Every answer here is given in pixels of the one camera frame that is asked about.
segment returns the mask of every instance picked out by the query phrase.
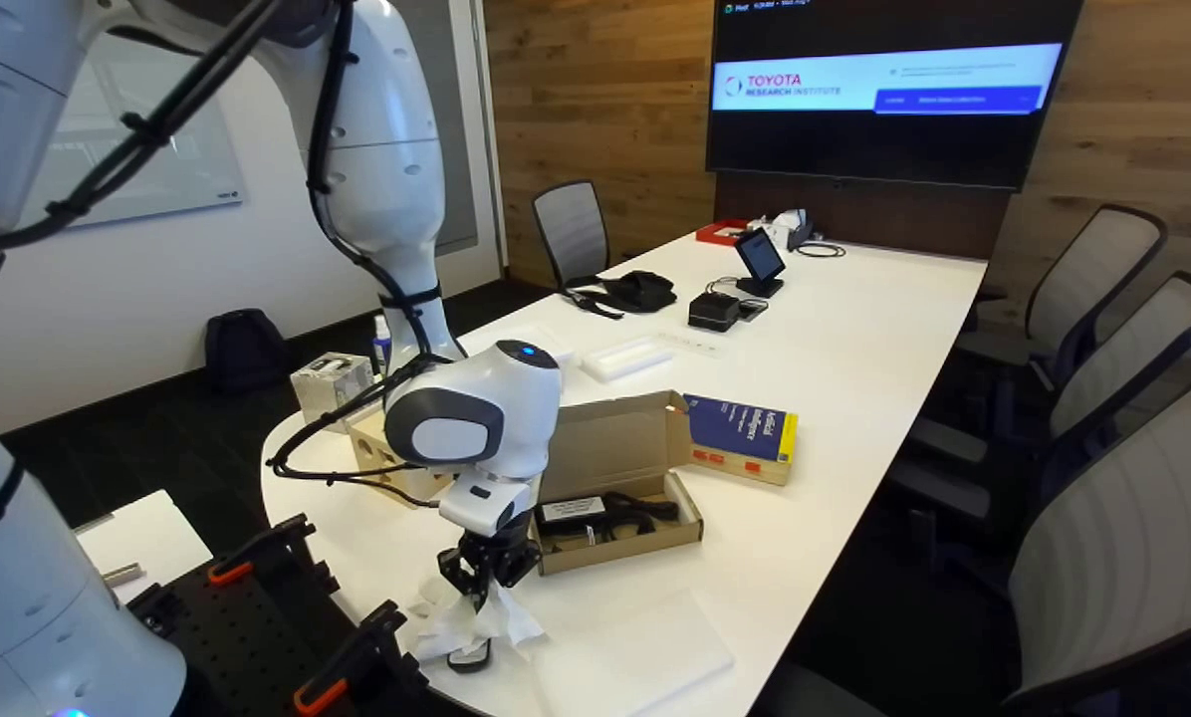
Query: whiteboard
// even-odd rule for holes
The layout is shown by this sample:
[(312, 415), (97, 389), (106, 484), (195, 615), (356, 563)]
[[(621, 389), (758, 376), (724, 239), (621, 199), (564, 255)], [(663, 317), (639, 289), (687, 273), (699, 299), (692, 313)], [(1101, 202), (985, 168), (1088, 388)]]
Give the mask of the whiteboard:
[[(63, 121), (39, 164), (37, 188), (21, 223), (45, 216), (45, 202), (72, 195), (72, 188), (121, 145), (124, 113), (149, 114), (195, 57), (132, 42), (121, 37), (97, 41), (77, 74)], [(236, 208), (243, 199), (238, 164), (222, 113), (203, 103), (155, 159), (132, 176), (116, 195), (97, 202), (72, 226), (124, 223), (149, 216), (181, 216), (209, 208)]]

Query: chair backrest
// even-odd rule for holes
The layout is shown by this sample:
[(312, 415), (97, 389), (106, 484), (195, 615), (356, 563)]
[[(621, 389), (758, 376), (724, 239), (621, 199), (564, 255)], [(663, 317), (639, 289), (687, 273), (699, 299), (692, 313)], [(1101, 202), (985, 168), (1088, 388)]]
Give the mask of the chair backrest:
[(1191, 273), (1173, 273), (1158, 289), (1123, 317), (1068, 378), (1046, 430), (1053, 443), (1074, 443), (1074, 430), (1101, 426), (1134, 398), (1158, 372), (1191, 352)]
[(1094, 317), (1165, 245), (1165, 223), (1131, 208), (1101, 208), (1046, 265), (1029, 303), (1029, 338), (1053, 388), (1094, 348)]
[(1191, 640), (1191, 389), (1033, 522), (1009, 589), (1025, 654), (1009, 706), (1088, 698)]
[(592, 183), (558, 183), (534, 199), (558, 287), (606, 269), (606, 226)]

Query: wood paneling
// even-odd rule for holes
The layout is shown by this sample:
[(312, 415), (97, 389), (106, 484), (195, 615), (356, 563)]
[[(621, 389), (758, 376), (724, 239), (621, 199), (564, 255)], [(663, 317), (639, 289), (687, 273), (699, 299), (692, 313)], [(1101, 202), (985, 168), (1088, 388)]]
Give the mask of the wood paneling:
[[(633, 255), (724, 210), (809, 202), (831, 235), (993, 244), (995, 195), (880, 192), (705, 176), (705, 0), (487, 0), (501, 141), (509, 273), (544, 281), (531, 195), (599, 183), (614, 255)], [(1003, 210), (993, 281), (1015, 299), (1065, 252), (1094, 202), (1134, 202), (1173, 226), (1166, 252), (1117, 303), (1191, 269), (1191, 0), (1084, 0), (1074, 46), (1033, 159)]]

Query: wall-mounted monitor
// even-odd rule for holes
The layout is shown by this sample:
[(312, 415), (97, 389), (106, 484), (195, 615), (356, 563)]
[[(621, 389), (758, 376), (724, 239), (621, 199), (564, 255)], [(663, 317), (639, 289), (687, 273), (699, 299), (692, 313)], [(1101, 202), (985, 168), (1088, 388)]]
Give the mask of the wall-mounted monitor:
[(710, 168), (1015, 192), (1081, 0), (716, 0)]

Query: office chair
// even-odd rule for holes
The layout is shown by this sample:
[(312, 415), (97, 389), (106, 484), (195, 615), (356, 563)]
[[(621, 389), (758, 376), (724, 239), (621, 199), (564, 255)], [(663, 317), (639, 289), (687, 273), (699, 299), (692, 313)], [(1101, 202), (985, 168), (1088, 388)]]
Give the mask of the office chair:
[[(1012, 615), (1012, 632), (1003, 628), (979, 654), (960, 657), (995, 664), (995, 640), (1015, 638), (1020, 677), (1001, 684), (1001, 714), (1081, 706), (1191, 646), (1191, 389), (1040, 510), (1020, 542), (1001, 609)], [(896, 662), (915, 662), (919, 648), (931, 646), (872, 654), (872, 662), (902, 677)], [(960, 688), (915, 684), (915, 692), (943, 698)], [(783, 692), (783, 706), (768, 714), (811, 714), (799, 706), (827, 717), (875, 714), (821, 673), (791, 668)]]
[(1117, 439), (1107, 418), (1186, 352), (1191, 273), (1178, 269), (1065, 381), (1033, 443), (919, 418), (894, 484), (902, 499), (931, 507), (935, 518), (955, 518), (1003, 547), (1068, 474)]
[(534, 195), (534, 216), (563, 289), (606, 269), (611, 245), (592, 183), (558, 183)]
[[(1092, 356), (1103, 307), (1143, 269), (1165, 235), (1154, 216), (1101, 208), (1036, 281), (1020, 333), (979, 326), (960, 333), (931, 398), (935, 415), (979, 415), (979, 426), (1003, 434), (1020, 406), (1044, 406)], [(964, 381), (985, 388), (975, 410), (951, 406)]]

